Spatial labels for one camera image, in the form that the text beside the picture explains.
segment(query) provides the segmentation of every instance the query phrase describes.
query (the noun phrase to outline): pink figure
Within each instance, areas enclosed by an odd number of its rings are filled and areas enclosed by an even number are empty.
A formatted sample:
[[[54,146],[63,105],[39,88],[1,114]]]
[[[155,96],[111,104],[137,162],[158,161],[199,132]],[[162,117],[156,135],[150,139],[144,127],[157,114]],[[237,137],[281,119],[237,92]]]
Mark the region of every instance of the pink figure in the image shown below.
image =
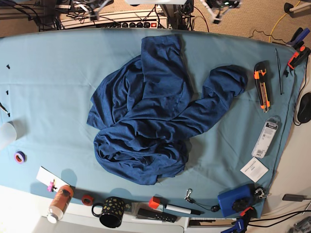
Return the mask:
[[[49,192],[53,192],[54,191],[54,181],[53,182],[50,182],[50,185],[48,186],[48,191]]]

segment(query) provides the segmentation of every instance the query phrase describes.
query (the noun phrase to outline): black remote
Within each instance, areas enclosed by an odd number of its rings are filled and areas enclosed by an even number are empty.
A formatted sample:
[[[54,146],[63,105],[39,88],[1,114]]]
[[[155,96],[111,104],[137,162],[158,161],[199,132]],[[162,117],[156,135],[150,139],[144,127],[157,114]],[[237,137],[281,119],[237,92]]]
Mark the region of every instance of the black remote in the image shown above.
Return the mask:
[[[155,220],[166,221],[166,222],[175,222],[177,220],[177,216],[170,215],[167,213],[154,212],[145,209],[139,209],[137,215],[152,218]]]

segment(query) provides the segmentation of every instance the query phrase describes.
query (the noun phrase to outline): white cup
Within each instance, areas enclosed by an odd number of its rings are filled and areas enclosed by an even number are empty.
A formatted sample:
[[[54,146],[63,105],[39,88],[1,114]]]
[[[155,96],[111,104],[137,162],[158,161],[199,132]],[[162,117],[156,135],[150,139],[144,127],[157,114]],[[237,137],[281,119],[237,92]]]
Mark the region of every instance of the white cup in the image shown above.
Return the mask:
[[[17,133],[13,125],[4,123],[0,126],[0,150],[16,140]]]

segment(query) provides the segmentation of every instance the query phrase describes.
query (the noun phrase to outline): black coffee mug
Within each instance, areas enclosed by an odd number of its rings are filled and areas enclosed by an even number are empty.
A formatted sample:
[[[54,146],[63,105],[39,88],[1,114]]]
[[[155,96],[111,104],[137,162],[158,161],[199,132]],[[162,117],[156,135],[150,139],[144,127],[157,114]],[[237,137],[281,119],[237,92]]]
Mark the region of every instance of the black coffee mug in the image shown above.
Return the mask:
[[[98,215],[94,213],[94,207],[101,206],[102,212]],[[95,217],[99,217],[99,221],[106,227],[116,228],[122,223],[122,217],[124,214],[125,204],[121,198],[109,197],[104,204],[96,203],[92,207],[92,214]]]

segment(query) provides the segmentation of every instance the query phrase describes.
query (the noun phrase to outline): white paper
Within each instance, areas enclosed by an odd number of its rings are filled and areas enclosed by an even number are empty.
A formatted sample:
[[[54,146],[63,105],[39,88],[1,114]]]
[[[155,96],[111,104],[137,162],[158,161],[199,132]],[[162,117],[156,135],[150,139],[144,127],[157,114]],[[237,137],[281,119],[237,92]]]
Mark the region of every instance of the white paper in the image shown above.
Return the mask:
[[[244,173],[253,182],[257,182],[269,169],[266,168],[257,158],[252,158],[242,169]]]
[[[63,186],[63,185],[69,185],[66,182],[64,182],[62,179],[58,178],[57,176],[55,176],[54,174],[50,173],[49,171],[47,171],[46,169],[44,169],[43,167],[39,168],[38,174],[37,174],[37,178],[38,181],[40,181],[41,183],[45,184],[46,186],[50,185],[50,182],[54,181],[54,191],[58,191],[58,189]]]

